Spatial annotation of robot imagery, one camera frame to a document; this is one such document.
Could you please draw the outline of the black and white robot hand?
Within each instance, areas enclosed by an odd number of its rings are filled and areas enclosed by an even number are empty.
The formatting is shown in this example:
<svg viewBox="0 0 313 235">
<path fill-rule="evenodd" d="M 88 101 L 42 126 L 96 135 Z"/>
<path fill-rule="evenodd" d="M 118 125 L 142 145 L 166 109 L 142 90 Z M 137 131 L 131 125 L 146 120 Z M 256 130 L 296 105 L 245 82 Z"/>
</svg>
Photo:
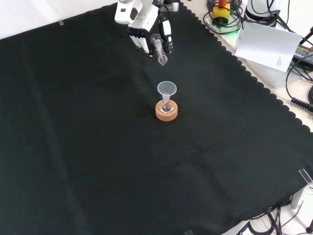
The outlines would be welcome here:
<svg viewBox="0 0 313 235">
<path fill-rule="evenodd" d="M 179 10 L 177 0 L 143 0 L 143 7 L 127 33 L 135 46 L 162 66 L 173 50 L 170 12 Z"/>
</svg>

